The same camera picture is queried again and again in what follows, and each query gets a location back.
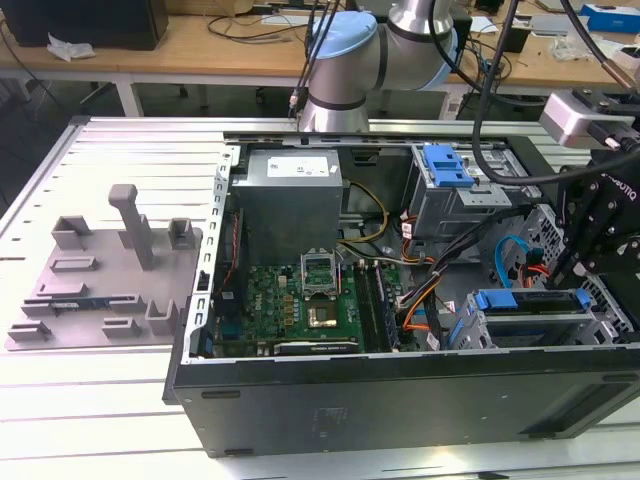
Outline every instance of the floor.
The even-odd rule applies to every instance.
[[[18,195],[40,161],[66,127],[70,115],[80,114],[80,100],[90,93],[83,82],[46,83],[65,109],[58,107],[37,84],[32,85],[31,100],[21,104],[15,100],[0,105],[0,216]],[[264,102],[256,102],[255,88],[212,86],[210,105],[202,110],[196,87],[187,86],[188,98],[181,98],[173,85],[143,84],[138,86],[145,114],[156,117],[285,117],[290,89],[270,87],[264,90]],[[394,92],[387,118],[435,119],[440,112],[443,94],[437,92]],[[472,119],[477,96],[461,115]],[[367,99],[370,118],[380,116],[379,93]],[[514,111],[496,105],[488,119],[535,121],[541,110]],[[88,107],[93,116],[122,116],[122,107],[115,89],[95,99]]]

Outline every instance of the white paper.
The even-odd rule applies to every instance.
[[[475,33],[497,32],[496,27],[487,17],[471,17],[471,31]]]
[[[72,58],[89,58],[96,56],[93,47],[88,43],[67,43],[52,37],[51,34],[49,34],[47,50],[67,62],[70,62]]]
[[[271,157],[267,177],[328,177],[327,157]]]

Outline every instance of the wooden desk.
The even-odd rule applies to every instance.
[[[518,12],[522,15],[541,15],[549,14],[532,3],[521,2]],[[496,24],[504,22],[507,13],[506,6],[500,9],[500,12],[492,21]],[[633,43],[634,35],[609,34],[604,32],[594,32],[595,35],[601,35],[609,40],[618,42]],[[500,31],[490,34],[473,34],[473,38],[480,40],[488,45],[495,46],[498,41]],[[553,39],[549,37],[536,37],[530,34],[522,53],[507,53],[506,56],[511,60],[513,71],[504,82],[505,85],[533,86],[546,88],[571,88],[576,86],[588,87],[614,87],[615,81],[600,67],[595,58],[578,59],[567,62],[558,62],[551,55],[549,48]],[[490,58],[493,56],[492,51],[486,49],[485,56]],[[471,52],[466,52],[462,61],[462,67],[465,72],[477,72],[477,63]],[[450,82],[461,81],[460,79],[449,79]]]
[[[522,3],[520,11],[544,13],[529,3]],[[506,7],[503,7],[494,21],[502,21],[505,13]],[[243,18],[241,21],[249,22],[251,19]],[[220,28],[224,27],[224,22],[221,22]],[[275,28],[260,24],[249,27],[234,25],[229,33],[248,35]],[[302,38],[305,29],[300,28],[297,32]],[[18,57],[39,78],[112,82],[118,88],[125,114],[140,116],[142,109],[135,92],[136,83],[293,86],[302,68],[304,54],[302,43],[291,32],[285,35],[291,41],[247,45],[212,35],[207,30],[204,17],[171,16],[168,31],[154,51],[97,48],[96,57],[70,63],[54,57],[45,48],[19,47],[13,37],[10,42]],[[489,44],[495,44],[497,40],[497,34],[474,36]],[[508,54],[513,71],[500,91],[544,95],[558,88],[615,85],[594,60],[555,61],[548,51],[550,42],[548,38],[530,36],[521,54]],[[471,54],[465,55],[462,66],[475,77],[476,62]],[[0,77],[30,78],[4,45],[0,47]],[[441,118],[455,117],[468,87],[459,77],[451,75],[439,90],[447,92]]]

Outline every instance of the aluminum extrusion table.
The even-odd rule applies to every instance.
[[[103,190],[132,182],[152,226],[179,216],[202,226],[221,132],[293,128],[284,120],[188,118],[94,118],[69,126],[0,220],[3,335],[49,255],[59,215],[80,213],[91,227],[119,228]],[[372,130],[466,136],[471,124],[374,121]],[[589,158],[556,145],[537,124],[487,122],[484,130],[528,136],[555,167]],[[170,349],[0,352],[0,478],[638,477],[639,400],[573,440],[211,460],[182,409],[161,400]]]

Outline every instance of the computer tower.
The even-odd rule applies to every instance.
[[[153,50],[169,17],[164,0],[0,0],[23,47],[45,46],[48,34],[94,47]]]

